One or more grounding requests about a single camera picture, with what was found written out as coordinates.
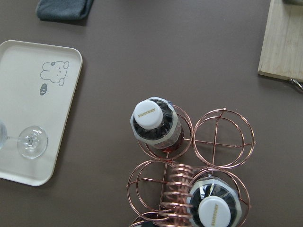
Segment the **cream rectangular tray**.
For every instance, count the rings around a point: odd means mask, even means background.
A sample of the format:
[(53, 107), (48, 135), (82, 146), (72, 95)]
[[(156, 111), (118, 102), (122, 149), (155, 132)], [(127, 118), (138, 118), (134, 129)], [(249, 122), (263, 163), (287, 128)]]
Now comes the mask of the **cream rectangular tray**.
[[(9, 140), (0, 150), (3, 179), (40, 186), (52, 176), (82, 67), (69, 47), (8, 40), (0, 46), (0, 119)], [(45, 130), (45, 152), (33, 159), (18, 151), (27, 127)]]

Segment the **tea bottle in basket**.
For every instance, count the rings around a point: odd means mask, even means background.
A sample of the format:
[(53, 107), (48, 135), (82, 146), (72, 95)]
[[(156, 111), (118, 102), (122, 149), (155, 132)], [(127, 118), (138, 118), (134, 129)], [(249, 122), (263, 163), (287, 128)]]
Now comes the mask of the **tea bottle in basket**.
[(163, 152), (181, 147), (184, 131), (172, 103), (160, 97), (139, 102), (131, 115), (134, 136), (141, 142)]
[(218, 177), (198, 179), (191, 188), (187, 209), (194, 227), (235, 227), (242, 217), (237, 192)]

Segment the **upright wine glass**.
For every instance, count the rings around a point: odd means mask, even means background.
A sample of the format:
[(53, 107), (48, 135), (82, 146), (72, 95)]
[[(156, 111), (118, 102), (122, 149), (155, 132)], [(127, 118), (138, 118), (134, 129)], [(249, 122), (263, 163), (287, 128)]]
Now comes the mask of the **upright wine glass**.
[(47, 149), (48, 136), (39, 126), (25, 128), (17, 137), (9, 136), (6, 125), (0, 121), (0, 149), (3, 149), (11, 140), (16, 144), (19, 154), (27, 159), (41, 156)]

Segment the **wooden cutting board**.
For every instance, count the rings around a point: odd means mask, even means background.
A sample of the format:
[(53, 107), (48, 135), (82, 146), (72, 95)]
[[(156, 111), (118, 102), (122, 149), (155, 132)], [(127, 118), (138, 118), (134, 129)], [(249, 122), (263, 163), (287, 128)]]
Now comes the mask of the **wooden cutting board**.
[(303, 89), (303, 2), (272, 0), (258, 65), (258, 74)]

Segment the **grey folded cloth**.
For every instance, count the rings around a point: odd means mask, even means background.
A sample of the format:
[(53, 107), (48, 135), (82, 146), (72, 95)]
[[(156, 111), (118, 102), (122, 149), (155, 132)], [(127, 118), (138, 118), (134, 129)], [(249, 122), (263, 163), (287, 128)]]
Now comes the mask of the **grey folded cloth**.
[(81, 20), (88, 16), (93, 0), (40, 0), (36, 15), (41, 20)]

